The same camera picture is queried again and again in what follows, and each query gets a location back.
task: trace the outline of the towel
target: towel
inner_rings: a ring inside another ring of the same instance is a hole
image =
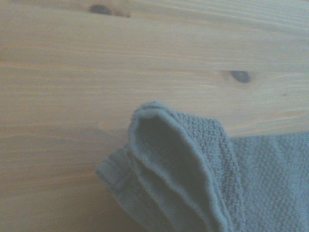
[[[309,232],[309,132],[229,138],[216,119],[159,102],[96,168],[150,232]]]

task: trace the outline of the wood knot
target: wood knot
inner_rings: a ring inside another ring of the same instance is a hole
[[[230,71],[232,77],[241,83],[249,83],[251,78],[249,74],[245,71]]]

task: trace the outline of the folded cloth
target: folded cloth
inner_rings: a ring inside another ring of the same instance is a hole
[[[150,232],[309,232],[309,132],[229,138],[159,102],[96,169]]]

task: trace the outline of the wooden surface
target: wooden surface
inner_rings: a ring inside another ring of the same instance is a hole
[[[113,16],[90,14],[96,3]],[[217,118],[230,136],[307,131],[308,12],[289,0],[1,1],[0,231],[145,231],[94,169],[147,101]]]

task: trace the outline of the gray towel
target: gray towel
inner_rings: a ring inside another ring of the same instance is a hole
[[[229,138],[158,102],[96,173],[150,232],[309,232],[309,132]]]

